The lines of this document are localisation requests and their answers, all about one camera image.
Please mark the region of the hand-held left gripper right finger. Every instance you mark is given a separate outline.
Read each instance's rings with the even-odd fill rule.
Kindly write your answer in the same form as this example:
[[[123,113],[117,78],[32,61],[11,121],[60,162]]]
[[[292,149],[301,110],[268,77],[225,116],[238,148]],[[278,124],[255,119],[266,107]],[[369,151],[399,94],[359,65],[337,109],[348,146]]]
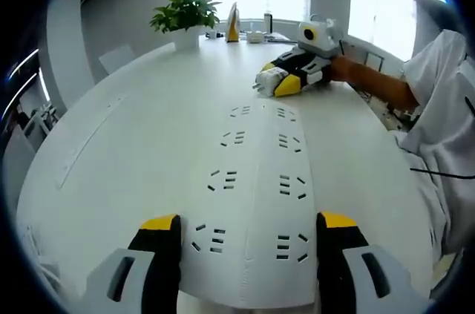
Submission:
[[[411,285],[409,271],[368,243],[352,218],[319,212],[316,240],[321,313],[426,313],[432,306]]]

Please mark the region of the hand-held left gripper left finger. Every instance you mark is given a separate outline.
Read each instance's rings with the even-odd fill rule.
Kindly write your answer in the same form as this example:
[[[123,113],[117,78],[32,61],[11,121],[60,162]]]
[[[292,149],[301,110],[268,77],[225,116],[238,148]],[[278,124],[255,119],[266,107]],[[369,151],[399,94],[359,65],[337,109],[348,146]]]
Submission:
[[[180,216],[147,220],[90,273],[85,312],[176,313],[181,254]]]

